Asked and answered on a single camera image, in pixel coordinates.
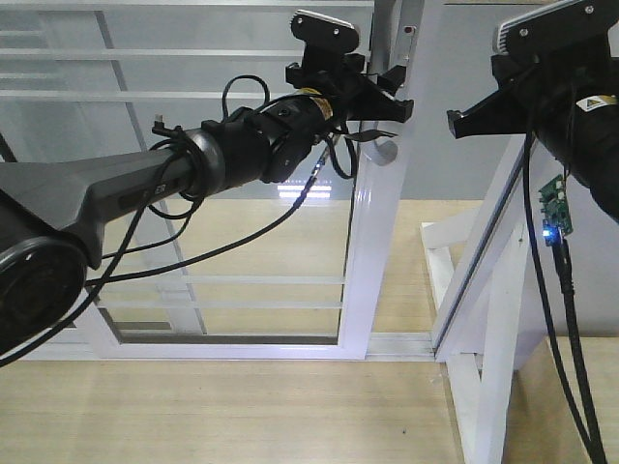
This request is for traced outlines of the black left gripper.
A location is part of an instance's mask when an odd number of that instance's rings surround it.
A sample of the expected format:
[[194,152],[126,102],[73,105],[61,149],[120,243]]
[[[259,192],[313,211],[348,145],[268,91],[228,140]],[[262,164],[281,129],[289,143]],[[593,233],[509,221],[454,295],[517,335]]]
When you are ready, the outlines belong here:
[[358,45],[336,41],[305,44],[302,61],[285,69],[297,92],[283,105],[283,116],[300,116],[314,125],[342,121],[404,123],[414,102],[395,98],[395,86],[364,74],[366,58]]

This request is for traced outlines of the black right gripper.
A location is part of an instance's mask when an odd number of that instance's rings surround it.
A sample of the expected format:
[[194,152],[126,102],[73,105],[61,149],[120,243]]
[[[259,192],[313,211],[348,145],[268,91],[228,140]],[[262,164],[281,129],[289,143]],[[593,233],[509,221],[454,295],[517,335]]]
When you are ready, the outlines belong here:
[[447,113],[456,138],[525,131],[535,112],[542,140],[616,140],[618,72],[606,28],[519,28],[491,57],[497,90]]

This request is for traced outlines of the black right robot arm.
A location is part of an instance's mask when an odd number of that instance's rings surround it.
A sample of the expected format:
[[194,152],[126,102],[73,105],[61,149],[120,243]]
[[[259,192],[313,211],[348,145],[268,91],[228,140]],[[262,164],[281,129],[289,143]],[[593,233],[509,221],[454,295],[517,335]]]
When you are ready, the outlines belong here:
[[600,34],[548,53],[496,54],[497,90],[450,110],[456,138],[532,131],[611,218],[618,217],[618,62]]

